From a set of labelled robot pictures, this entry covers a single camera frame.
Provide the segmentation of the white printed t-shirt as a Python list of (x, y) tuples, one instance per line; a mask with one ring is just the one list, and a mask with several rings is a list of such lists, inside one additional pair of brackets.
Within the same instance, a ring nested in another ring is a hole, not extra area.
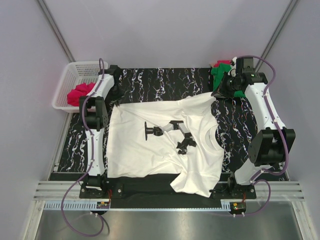
[[(107, 176), (142, 178), (175, 174), (177, 193), (209, 197), (220, 180), (224, 149), (216, 140), (218, 122), (211, 106), (215, 98), (202, 93), (174, 101), (126, 103), (112, 110), (107, 138)], [(179, 154), (180, 130), (166, 130), (182, 121), (196, 145)], [(145, 134), (145, 126), (164, 129), (161, 136)]]

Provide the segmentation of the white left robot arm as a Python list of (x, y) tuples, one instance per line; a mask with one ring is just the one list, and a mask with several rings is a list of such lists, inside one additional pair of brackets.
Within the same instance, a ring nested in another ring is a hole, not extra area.
[(118, 106), (124, 94), (119, 87), (121, 69), (117, 65), (105, 68), (99, 59), (97, 82), (93, 89), (79, 98), (79, 113), (87, 138), (87, 169), (81, 178), (86, 189), (106, 189), (106, 168), (103, 157), (103, 139), (109, 122), (107, 104)]

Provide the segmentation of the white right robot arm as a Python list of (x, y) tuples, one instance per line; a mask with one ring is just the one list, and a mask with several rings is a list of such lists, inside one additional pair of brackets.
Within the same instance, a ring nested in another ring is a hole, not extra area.
[(235, 73), (224, 73), (218, 87), (212, 92), (217, 99), (231, 99), (241, 91), (251, 105), (258, 133), (248, 147), (248, 159), (233, 172), (227, 181), (229, 193), (257, 183), (264, 173), (281, 176), (289, 164), (289, 152), (296, 133), (280, 119), (270, 96), (269, 87), (273, 80), (267, 80), (254, 67), (254, 55), (238, 56)]

